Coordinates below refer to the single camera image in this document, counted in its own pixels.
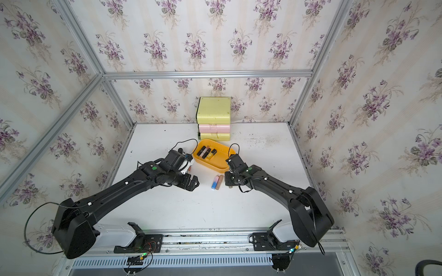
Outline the yellow storage tray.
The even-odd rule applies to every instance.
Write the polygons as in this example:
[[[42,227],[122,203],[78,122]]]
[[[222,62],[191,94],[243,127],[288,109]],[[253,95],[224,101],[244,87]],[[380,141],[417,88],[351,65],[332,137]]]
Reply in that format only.
[[[231,154],[236,154],[236,151],[217,141],[203,139],[192,155],[197,163],[223,174],[229,170],[227,160]]]

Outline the black lipstick tube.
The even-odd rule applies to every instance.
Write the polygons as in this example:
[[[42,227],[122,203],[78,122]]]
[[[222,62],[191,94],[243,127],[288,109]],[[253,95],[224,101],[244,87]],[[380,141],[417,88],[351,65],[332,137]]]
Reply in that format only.
[[[197,152],[197,156],[200,156],[206,149],[206,146],[202,146],[201,149]]]

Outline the black gold square lipstick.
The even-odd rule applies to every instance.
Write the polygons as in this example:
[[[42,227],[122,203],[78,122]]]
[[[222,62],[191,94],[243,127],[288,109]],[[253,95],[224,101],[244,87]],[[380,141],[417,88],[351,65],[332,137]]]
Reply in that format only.
[[[210,156],[208,158],[206,158],[207,160],[211,160],[217,153],[218,151],[216,149],[213,149]]]

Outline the pink lipstick tube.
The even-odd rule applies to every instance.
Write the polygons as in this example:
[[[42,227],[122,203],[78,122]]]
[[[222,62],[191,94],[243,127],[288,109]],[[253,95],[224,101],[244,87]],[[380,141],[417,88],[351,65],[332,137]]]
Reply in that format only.
[[[205,149],[205,151],[202,153],[202,155],[201,155],[201,158],[203,158],[203,155],[207,152],[207,150],[209,149],[209,147],[207,147],[206,149]]]

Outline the slim black lipstick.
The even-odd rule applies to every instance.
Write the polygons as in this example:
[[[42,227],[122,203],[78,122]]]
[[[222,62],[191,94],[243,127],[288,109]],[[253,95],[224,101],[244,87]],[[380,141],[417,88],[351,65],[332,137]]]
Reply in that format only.
[[[212,149],[209,148],[209,149],[207,150],[207,152],[203,155],[203,159],[208,158],[208,157],[210,156],[211,152],[212,152]]]

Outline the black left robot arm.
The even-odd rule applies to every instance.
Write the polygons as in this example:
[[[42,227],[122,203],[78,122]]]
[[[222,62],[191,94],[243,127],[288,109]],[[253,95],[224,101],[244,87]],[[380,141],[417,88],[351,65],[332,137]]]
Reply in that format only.
[[[136,195],[157,186],[177,186],[189,192],[199,186],[197,176],[182,173],[162,161],[146,162],[132,174],[90,197],[59,204],[51,233],[67,259],[75,259],[89,251],[101,233],[94,226],[109,212]]]

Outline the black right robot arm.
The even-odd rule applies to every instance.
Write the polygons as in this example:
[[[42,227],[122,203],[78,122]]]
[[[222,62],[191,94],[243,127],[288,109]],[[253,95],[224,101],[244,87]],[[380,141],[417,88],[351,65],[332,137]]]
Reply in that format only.
[[[320,194],[312,187],[301,189],[291,186],[258,166],[230,169],[224,174],[227,186],[247,186],[264,193],[284,206],[298,239],[306,246],[319,245],[323,236],[334,225],[334,218]]]

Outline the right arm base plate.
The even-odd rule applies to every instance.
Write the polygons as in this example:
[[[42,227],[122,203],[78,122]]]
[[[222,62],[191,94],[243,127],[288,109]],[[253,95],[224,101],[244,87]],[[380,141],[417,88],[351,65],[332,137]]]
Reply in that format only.
[[[299,249],[300,239],[292,223],[278,220],[265,232],[254,232],[248,237],[254,251],[284,251],[293,253]]]

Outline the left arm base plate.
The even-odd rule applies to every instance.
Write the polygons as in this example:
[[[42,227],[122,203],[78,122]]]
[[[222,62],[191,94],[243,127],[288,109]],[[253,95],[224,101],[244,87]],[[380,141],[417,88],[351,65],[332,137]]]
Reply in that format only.
[[[113,252],[115,254],[129,253],[159,253],[161,250],[164,235],[162,234],[146,234],[138,224],[129,222],[131,230],[135,231],[134,240],[127,246],[115,246]]]

